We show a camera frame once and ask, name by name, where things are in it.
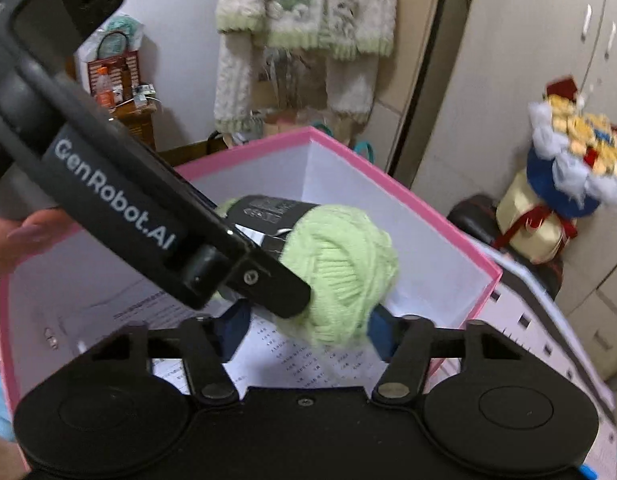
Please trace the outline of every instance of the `red ribbon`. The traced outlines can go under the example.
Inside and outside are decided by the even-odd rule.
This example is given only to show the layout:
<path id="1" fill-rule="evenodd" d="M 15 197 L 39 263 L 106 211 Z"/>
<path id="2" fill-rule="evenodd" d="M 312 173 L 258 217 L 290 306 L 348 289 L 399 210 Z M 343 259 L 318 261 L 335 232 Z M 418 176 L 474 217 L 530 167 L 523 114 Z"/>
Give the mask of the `red ribbon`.
<path id="1" fill-rule="evenodd" d="M 511 241 L 511 238 L 513 238 L 523 226 L 527 227 L 530 230 L 537 230 L 544 223 L 544 220 L 546 220 L 552 214 L 555 214 L 555 216 L 557 216 L 557 218 L 559 219 L 559 222 L 562 224 L 563 231 L 562 240 L 560 240 L 559 248 L 557 248 L 557 256 L 561 253 L 562 249 L 564 249 L 567 242 L 577 236 L 577 228 L 571 223 L 570 220 L 556 213 L 546 204 L 537 205 L 533 209 L 530 209 L 526 213 L 522 214 L 513 223 L 513 225 L 509 227 L 506 233 L 495 239 L 492 246 L 495 249 L 501 249 L 502 247 L 506 247 Z"/>

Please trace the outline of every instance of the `knitted sweater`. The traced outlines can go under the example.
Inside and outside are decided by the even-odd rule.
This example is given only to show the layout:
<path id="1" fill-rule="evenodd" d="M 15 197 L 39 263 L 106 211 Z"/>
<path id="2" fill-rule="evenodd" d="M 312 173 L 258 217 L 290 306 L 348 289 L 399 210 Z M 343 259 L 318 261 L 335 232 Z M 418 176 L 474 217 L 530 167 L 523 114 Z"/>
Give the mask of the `knitted sweater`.
<path id="1" fill-rule="evenodd" d="M 236 131 L 248 119 L 254 45 L 324 50 L 329 106 L 366 121 L 378 56 L 393 52 L 396 5 L 397 0 L 219 0 L 218 130 Z"/>

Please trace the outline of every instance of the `silver door handle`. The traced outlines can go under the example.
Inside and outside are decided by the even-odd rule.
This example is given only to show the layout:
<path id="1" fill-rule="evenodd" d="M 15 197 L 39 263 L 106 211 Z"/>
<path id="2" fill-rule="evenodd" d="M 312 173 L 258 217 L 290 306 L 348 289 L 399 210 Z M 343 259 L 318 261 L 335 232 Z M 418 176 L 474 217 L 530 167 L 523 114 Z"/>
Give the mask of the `silver door handle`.
<path id="1" fill-rule="evenodd" d="M 615 33 L 617 32 L 617 27 L 615 22 L 611 26 L 611 34 L 609 35 L 609 42 L 606 44 L 606 52 L 604 53 L 604 59 L 609 59 L 611 56 L 611 49 L 613 48 L 613 40 L 615 39 Z"/>
<path id="2" fill-rule="evenodd" d="M 586 16 L 585 23 L 582 26 L 582 41 L 586 41 L 586 35 L 588 34 L 588 29 L 591 27 L 591 16 L 593 15 L 593 7 L 591 4 L 586 6 Z"/>

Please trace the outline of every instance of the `white wall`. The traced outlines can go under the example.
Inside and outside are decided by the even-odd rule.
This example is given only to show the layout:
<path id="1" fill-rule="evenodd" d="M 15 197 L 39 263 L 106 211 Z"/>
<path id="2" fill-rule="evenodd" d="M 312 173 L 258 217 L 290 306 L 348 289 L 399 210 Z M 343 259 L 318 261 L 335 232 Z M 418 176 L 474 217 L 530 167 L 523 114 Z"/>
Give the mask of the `white wall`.
<path id="1" fill-rule="evenodd" d="M 204 140 L 215 130 L 216 3 L 126 0 L 120 9 L 146 26 L 141 75 L 156 86 L 163 105 L 154 116 L 158 151 Z"/>

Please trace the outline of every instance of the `human hand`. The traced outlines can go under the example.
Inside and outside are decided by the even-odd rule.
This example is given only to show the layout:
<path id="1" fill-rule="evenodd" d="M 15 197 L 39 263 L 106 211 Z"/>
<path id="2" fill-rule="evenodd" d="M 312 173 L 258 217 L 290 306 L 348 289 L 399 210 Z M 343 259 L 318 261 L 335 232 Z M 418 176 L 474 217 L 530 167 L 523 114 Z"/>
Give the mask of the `human hand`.
<path id="1" fill-rule="evenodd" d="M 13 272 L 27 256 L 48 250 L 72 224 L 59 209 L 37 211 L 24 222 L 0 218 L 0 275 Z"/>

